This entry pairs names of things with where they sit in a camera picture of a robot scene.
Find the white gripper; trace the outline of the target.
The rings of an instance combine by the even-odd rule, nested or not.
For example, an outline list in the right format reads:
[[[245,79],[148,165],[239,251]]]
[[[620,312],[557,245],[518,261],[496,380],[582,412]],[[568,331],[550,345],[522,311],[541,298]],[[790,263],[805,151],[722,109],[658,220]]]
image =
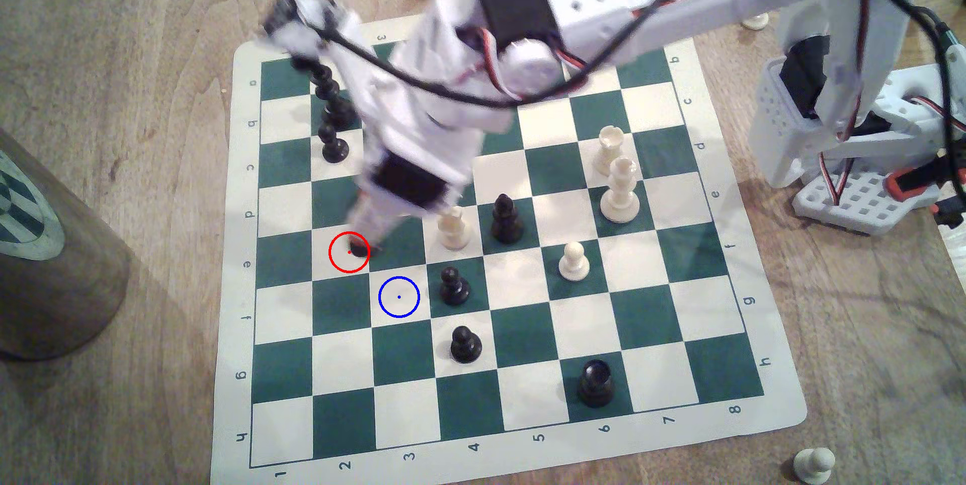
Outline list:
[[[522,86],[497,49],[496,26],[479,0],[434,0],[389,63],[416,79],[489,101],[518,101]],[[360,195],[350,230],[381,244],[402,222],[454,206],[484,135],[503,133],[508,109],[453,101],[414,87],[343,49],[343,77],[364,123]]]

